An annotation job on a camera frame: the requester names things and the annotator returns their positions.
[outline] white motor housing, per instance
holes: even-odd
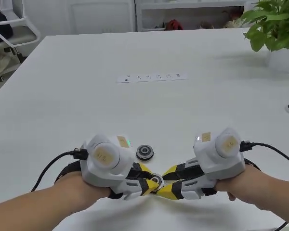
[[[222,133],[207,132],[196,137],[194,152],[208,179],[227,179],[245,170],[240,143],[239,135],[232,128]]]
[[[127,177],[133,162],[133,151],[129,140],[124,136],[108,138],[96,135],[84,142],[88,159],[81,160],[82,178],[97,187],[116,188]]]

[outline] hand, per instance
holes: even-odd
[[[62,195],[66,195],[68,201],[73,203],[73,208],[75,208],[73,213],[85,210],[97,200],[110,195],[109,188],[94,187],[84,182],[81,172],[71,172],[61,177],[53,188],[60,190]]]
[[[265,209],[264,200],[269,197],[270,184],[274,178],[264,174],[255,167],[246,165],[246,169],[240,175],[217,182],[215,189],[228,192],[229,200],[236,198],[248,204]]]

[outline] white table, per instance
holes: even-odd
[[[157,173],[194,156],[198,131],[227,126],[289,155],[289,76],[266,69],[265,55],[251,51],[240,29],[47,37],[0,90],[0,202],[28,192],[50,160],[97,132],[153,146],[147,166]],[[190,79],[116,83],[120,75],[158,72]],[[289,180],[289,163],[277,153],[255,148],[245,156]],[[71,161],[56,163],[39,188]],[[238,231],[281,223],[218,193],[199,201],[103,199],[55,230]]]

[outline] power strip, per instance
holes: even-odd
[[[120,76],[117,83],[132,83],[132,82],[151,82],[151,81],[169,81],[169,80],[184,80],[188,79],[187,75],[183,74],[145,74],[145,75],[126,75]]]

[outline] chair armrest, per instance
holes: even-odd
[[[25,20],[24,18],[21,18],[21,19],[9,20],[9,21],[2,21],[2,22],[0,22],[0,25],[10,25],[10,24],[13,24],[13,23],[23,22],[24,20]],[[10,47],[12,47],[12,48],[15,47],[15,45],[11,44],[2,34],[0,34],[0,39],[2,39]]]

